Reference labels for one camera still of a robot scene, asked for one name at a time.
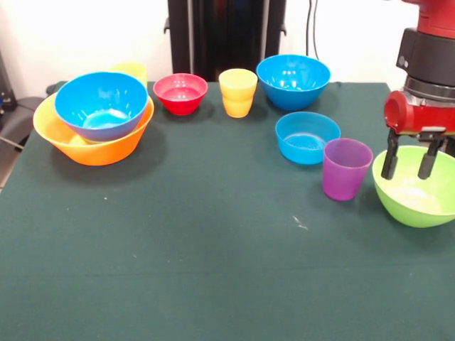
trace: cable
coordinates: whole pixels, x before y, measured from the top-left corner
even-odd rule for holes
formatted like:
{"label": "cable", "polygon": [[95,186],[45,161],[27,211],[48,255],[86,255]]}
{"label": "cable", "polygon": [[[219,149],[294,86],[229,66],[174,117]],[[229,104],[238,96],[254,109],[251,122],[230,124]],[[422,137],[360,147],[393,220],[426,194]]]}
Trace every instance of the cable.
{"label": "cable", "polygon": [[313,1],[309,0],[308,16],[306,17],[306,56],[309,54],[309,40],[310,40],[310,18],[311,9],[313,8]]}
{"label": "cable", "polygon": [[314,3],[314,12],[313,12],[313,47],[314,47],[314,54],[316,55],[316,59],[319,60],[318,56],[318,49],[316,48],[316,10],[318,9],[318,0]]}

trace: plastic cup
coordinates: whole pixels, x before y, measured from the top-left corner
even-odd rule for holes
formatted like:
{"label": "plastic cup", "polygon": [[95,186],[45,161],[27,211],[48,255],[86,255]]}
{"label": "plastic cup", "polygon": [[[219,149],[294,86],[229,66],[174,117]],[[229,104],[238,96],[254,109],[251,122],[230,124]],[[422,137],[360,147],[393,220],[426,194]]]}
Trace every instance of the plastic cup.
{"label": "plastic cup", "polygon": [[335,139],[326,144],[322,166],[324,193],[337,201],[355,198],[373,162],[370,147],[354,139]]}
{"label": "plastic cup", "polygon": [[246,69],[229,69],[218,80],[226,114],[236,119],[247,116],[256,92],[256,74]]}
{"label": "plastic cup", "polygon": [[114,65],[111,71],[126,73],[137,78],[147,88],[147,68],[138,62],[123,62]]}

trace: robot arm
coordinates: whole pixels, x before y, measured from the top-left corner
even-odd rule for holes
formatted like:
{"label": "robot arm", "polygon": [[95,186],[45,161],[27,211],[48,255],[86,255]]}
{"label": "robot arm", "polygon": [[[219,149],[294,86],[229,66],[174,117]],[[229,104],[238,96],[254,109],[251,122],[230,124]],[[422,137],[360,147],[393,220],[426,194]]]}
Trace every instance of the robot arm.
{"label": "robot arm", "polygon": [[431,175],[438,150],[455,139],[455,0],[403,0],[419,5],[416,29],[403,34],[397,66],[407,73],[405,86],[384,106],[390,128],[382,177],[391,179],[397,165],[398,139],[408,135],[429,142],[419,178]]}

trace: blue bowl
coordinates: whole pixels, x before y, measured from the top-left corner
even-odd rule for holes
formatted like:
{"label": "blue bowl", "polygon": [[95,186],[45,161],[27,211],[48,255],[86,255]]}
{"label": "blue bowl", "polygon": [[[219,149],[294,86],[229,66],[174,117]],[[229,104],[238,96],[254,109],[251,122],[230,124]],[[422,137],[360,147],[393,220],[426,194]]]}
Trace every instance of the blue bowl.
{"label": "blue bowl", "polygon": [[84,139],[112,141],[134,130],[148,98],[145,86],[132,76],[95,72],[63,85],[55,96],[55,111]]}
{"label": "blue bowl", "polygon": [[324,63],[304,55],[273,55],[258,64],[256,73],[270,101],[284,110],[307,108],[331,77]]}
{"label": "blue bowl", "polygon": [[275,133],[283,156],[300,165],[321,163],[327,142],[341,137],[337,123],[316,112],[284,115],[278,120]]}

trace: lime green bowl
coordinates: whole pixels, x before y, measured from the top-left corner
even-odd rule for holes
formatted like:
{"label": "lime green bowl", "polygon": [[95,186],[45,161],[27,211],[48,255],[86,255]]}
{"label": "lime green bowl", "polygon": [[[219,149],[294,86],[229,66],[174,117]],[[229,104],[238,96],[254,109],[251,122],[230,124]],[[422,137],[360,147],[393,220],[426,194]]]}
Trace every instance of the lime green bowl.
{"label": "lime green bowl", "polygon": [[455,158],[438,152],[432,174],[417,176],[427,148],[401,146],[392,180],[381,176],[385,154],[373,161],[376,192],[385,209],[398,222],[411,227],[433,227],[455,219]]}

